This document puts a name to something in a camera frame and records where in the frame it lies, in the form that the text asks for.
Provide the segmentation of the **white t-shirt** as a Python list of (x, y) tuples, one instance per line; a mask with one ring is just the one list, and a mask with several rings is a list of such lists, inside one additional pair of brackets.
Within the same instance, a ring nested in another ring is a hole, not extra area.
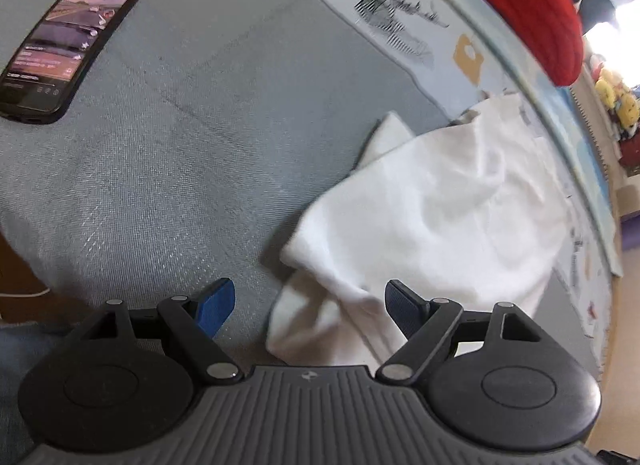
[(376, 369), (406, 340), (384, 305), (392, 280), (471, 310), (509, 301), (534, 313), (569, 223), (551, 147), (527, 127), (517, 94), (421, 136), (388, 114), (284, 245), (293, 274), (267, 350), (291, 365)]

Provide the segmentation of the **purple rolled mat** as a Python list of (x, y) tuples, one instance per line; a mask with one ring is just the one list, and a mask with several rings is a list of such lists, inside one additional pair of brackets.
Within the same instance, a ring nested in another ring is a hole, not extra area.
[(622, 223), (622, 260), (625, 270), (639, 264), (640, 244), (639, 217), (634, 216)]

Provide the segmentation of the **light blue patterned blanket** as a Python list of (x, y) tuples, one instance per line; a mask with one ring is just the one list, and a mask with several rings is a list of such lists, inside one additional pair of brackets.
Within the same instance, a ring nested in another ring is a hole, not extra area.
[(587, 209), (582, 162), (586, 161), (586, 142), (565, 90), (555, 87), (520, 38), (486, 0), (445, 0), (486, 48), (530, 104), (550, 134), (566, 169), (579, 188)]

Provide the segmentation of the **dark red pillow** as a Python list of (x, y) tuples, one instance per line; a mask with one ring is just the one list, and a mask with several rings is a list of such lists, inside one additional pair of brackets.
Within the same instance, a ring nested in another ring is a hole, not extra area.
[(634, 168), (640, 165), (640, 132), (627, 139), (618, 142), (620, 147), (620, 165), (625, 168)]

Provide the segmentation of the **deer print bed sheet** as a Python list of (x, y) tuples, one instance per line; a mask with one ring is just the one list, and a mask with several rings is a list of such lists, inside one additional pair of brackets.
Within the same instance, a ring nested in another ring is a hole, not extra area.
[[(594, 359), (602, 361), (612, 277), (596, 230), (550, 134), (486, 44), (445, 0), (321, 1), (409, 74), (427, 99), (446, 114), (445, 127), (459, 124), (468, 110), (486, 99), (511, 93), (520, 97), (527, 127), (551, 147), (556, 175), (570, 206), (567, 234), (541, 300), (559, 295)], [(408, 116), (398, 104), (385, 105), (384, 118), (388, 114), (396, 114), (409, 128)]]

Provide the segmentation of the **black smartphone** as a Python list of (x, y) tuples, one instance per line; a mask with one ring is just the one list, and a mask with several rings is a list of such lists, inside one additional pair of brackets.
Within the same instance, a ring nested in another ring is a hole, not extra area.
[(58, 121), (138, 1), (56, 0), (3, 69), (1, 116), (22, 124)]

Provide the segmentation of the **yellow bear plush toy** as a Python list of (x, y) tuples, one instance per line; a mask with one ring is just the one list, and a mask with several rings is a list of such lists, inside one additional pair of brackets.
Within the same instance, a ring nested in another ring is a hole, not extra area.
[(617, 139), (630, 140), (639, 126), (639, 100), (624, 84), (622, 77), (601, 63), (594, 71), (594, 89), (612, 124)]

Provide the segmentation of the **dark teal shark plush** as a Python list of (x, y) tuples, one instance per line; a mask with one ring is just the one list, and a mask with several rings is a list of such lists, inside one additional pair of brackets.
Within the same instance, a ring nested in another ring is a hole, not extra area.
[(615, 24), (615, 6), (611, 0), (582, 0), (578, 14), (584, 32), (589, 32), (600, 23)]

